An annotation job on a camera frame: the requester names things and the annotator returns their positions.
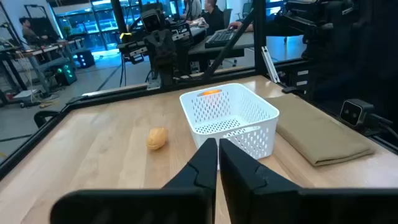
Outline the folded olive cloth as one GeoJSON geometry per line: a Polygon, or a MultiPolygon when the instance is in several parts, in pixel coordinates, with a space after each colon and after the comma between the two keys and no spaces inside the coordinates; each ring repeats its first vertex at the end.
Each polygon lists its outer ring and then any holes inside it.
{"type": "Polygon", "coordinates": [[[313,166],[374,154],[360,134],[293,94],[267,101],[280,113],[277,132],[313,166]]]}

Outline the green-lit computer tower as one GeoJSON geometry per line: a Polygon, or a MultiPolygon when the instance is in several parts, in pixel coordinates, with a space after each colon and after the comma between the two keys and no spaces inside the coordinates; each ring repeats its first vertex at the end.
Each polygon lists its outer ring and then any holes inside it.
{"type": "Polygon", "coordinates": [[[55,79],[61,86],[70,86],[77,81],[74,69],[68,64],[55,67],[55,79]]]}

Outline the cluttered workbench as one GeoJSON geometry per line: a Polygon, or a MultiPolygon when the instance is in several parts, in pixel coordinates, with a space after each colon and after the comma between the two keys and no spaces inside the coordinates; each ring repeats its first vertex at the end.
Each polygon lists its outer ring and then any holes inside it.
{"type": "Polygon", "coordinates": [[[27,59],[39,79],[44,92],[50,93],[49,84],[45,79],[44,71],[52,66],[63,65],[66,63],[69,63],[72,68],[75,68],[73,56],[86,50],[83,41],[84,38],[60,40],[54,44],[50,44],[45,47],[38,47],[33,50],[20,50],[15,46],[5,48],[0,50],[0,64],[4,65],[3,61],[9,62],[11,59],[27,59]],[[39,65],[36,56],[40,54],[48,56],[49,61],[39,65]]]}

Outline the black computer keyboard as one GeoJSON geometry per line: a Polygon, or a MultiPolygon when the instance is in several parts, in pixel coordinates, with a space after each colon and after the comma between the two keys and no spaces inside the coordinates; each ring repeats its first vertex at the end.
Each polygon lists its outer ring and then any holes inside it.
{"type": "Polygon", "coordinates": [[[205,42],[205,48],[224,47],[234,37],[235,29],[218,30],[205,42]]]}

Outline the white perforated plastic basket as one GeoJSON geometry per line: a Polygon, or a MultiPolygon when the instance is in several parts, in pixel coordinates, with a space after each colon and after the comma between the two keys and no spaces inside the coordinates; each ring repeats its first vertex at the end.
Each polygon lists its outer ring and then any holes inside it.
{"type": "Polygon", "coordinates": [[[180,96],[180,103],[199,148],[208,138],[228,139],[254,159],[272,154],[279,110],[240,83],[180,96]],[[221,93],[198,97],[208,90],[221,93]]]}

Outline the tan toy potato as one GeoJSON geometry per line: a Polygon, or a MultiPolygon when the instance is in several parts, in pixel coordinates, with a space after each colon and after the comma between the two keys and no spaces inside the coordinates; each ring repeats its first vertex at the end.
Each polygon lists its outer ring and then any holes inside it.
{"type": "Polygon", "coordinates": [[[146,146],[148,150],[155,151],[165,145],[168,139],[168,130],[163,127],[152,128],[147,136],[146,146]]]}

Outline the person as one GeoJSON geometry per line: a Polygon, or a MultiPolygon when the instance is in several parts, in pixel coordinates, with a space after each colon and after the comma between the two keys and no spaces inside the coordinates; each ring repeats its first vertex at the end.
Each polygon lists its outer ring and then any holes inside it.
{"type": "Polygon", "coordinates": [[[186,12],[182,15],[183,19],[192,21],[198,19],[201,15],[201,1],[200,0],[184,0],[186,12]]]}
{"type": "Polygon", "coordinates": [[[22,17],[19,19],[19,22],[22,25],[22,35],[23,38],[27,41],[29,45],[41,46],[44,44],[44,41],[49,37],[47,35],[38,36],[32,29],[30,20],[26,17],[22,17]]]}
{"type": "Polygon", "coordinates": [[[217,6],[217,0],[205,0],[205,13],[203,18],[208,24],[206,35],[213,35],[216,31],[224,29],[223,11],[217,6]]]}

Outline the blue-lit computer tower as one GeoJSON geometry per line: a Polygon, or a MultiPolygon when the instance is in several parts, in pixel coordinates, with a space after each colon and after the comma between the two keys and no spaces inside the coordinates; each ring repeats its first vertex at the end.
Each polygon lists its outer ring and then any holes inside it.
{"type": "Polygon", "coordinates": [[[78,68],[89,68],[95,65],[95,59],[90,50],[79,51],[73,59],[78,68]]]}

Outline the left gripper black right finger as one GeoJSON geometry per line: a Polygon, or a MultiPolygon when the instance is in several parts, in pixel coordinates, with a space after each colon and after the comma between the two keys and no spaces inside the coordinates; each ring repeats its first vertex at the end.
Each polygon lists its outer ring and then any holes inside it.
{"type": "Polygon", "coordinates": [[[303,188],[227,139],[219,159],[232,224],[398,224],[398,189],[303,188]]]}

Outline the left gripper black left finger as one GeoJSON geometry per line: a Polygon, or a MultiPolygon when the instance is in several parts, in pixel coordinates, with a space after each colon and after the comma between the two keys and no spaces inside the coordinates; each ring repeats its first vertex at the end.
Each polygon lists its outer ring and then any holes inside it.
{"type": "Polygon", "coordinates": [[[214,224],[216,140],[207,139],[160,189],[85,189],[60,197],[50,224],[214,224]]]}

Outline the white aluminium bar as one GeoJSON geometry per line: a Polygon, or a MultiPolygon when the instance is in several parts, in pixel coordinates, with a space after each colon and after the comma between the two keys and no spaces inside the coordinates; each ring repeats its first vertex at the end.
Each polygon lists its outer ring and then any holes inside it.
{"type": "Polygon", "coordinates": [[[261,54],[271,81],[274,83],[280,83],[279,75],[275,69],[271,55],[266,46],[261,47],[261,54]]]}

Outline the grey office desk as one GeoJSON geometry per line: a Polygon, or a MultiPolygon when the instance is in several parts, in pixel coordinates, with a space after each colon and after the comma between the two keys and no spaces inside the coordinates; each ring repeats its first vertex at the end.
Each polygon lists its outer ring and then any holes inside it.
{"type": "MultiPolygon", "coordinates": [[[[206,41],[210,36],[206,37],[199,44],[195,45],[188,51],[189,61],[199,60],[215,60],[223,47],[205,48],[206,41]]],[[[254,47],[254,37],[252,32],[244,33],[235,43],[233,49],[225,56],[225,58],[243,57],[244,49],[254,47]]]]}

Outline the person's hand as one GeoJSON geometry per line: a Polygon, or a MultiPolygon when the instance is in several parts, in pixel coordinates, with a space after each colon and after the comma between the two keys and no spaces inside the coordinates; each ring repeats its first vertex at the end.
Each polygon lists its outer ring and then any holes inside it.
{"type": "MultiPolygon", "coordinates": [[[[228,29],[238,29],[243,25],[242,22],[232,22],[228,25],[228,29]]],[[[254,28],[252,24],[249,24],[248,27],[246,28],[246,32],[253,32],[254,28]]]]}

